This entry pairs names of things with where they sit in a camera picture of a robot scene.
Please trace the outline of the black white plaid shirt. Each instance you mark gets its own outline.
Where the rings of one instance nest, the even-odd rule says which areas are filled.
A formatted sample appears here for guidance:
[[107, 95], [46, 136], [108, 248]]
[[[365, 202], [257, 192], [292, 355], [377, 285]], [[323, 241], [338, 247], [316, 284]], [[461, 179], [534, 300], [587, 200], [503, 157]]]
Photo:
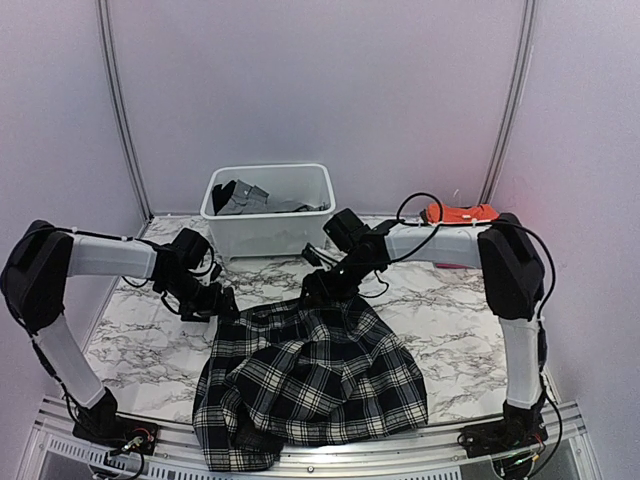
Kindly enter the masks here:
[[192, 409], [213, 472], [263, 471], [287, 445], [344, 445], [427, 422], [420, 368], [361, 297], [220, 316]]

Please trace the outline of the orange t-shirt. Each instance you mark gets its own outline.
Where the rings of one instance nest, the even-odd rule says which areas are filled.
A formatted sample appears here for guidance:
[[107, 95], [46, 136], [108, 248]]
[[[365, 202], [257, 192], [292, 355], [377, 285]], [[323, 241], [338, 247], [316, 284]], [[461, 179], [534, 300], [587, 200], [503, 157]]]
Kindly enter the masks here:
[[[471, 207], [451, 207], [445, 204], [431, 203], [426, 209], [430, 224], [474, 224], [497, 220], [500, 214], [488, 204]], [[461, 220], [462, 215], [470, 215], [471, 221]]]

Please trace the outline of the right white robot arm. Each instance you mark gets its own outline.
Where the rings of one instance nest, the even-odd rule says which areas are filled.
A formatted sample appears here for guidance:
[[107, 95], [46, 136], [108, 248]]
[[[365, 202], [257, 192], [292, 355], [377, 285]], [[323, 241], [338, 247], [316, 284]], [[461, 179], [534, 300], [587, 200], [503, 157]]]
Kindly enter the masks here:
[[375, 227], [344, 209], [323, 227], [343, 258], [317, 269], [302, 283], [301, 295], [321, 302], [356, 296], [373, 272], [405, 261], [456, 264], [482, 272], [486, 303], [499, 320], [507, 362], [503, 418], [495, 438], [515, 448], [542, 422], [547, 360], [542, 325], [545, 267], [526, 230], [513, 214], [480, 222], [413, 224], [386, 219]]

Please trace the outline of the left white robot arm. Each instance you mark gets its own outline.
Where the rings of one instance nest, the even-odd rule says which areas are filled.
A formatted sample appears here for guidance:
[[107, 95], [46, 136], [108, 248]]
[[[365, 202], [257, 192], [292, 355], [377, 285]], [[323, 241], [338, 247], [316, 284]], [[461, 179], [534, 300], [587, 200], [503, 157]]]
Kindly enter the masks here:
[[168, 243], [55, 226], [35, 220], [12, 248], [1, 271], [1, 294], [28, 335], [50, 376], [86, 426], [106, 445], [125, 438], [117, 401], [90, 366], [70, 324], [73, 303], [90, 285], [129, 277], [173, 298], [179, 316], [208, 319], [235, 305], [231, 288], [203, 282], [198, 263], [211, 250], [199, 233], [184, 229]]

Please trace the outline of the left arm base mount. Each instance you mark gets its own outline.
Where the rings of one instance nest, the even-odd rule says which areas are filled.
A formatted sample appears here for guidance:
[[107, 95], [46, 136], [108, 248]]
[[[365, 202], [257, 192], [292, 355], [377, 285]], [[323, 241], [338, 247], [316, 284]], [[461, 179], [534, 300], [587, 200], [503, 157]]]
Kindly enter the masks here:
[[156, 446], [159, 426], [156, 423], [123, 417], [109, 389], [91, 408], [82, 406], [70, 394], [65, 395], [67, 411], [74, 422], [74, 437], [118, 452], [137, 450], [151, 455]]

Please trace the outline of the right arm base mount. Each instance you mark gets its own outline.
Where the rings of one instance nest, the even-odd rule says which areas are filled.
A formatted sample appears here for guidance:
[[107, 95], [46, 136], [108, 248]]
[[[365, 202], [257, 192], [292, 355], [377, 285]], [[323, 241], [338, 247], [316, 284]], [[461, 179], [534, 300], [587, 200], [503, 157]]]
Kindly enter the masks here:
[[457, 442], [469, 458], [540, 446], [548, 439], [542, 416], [544, 404], [544, 396], [530, 408], [516, 407], [505, 401], [501, 419], [463, 427]]

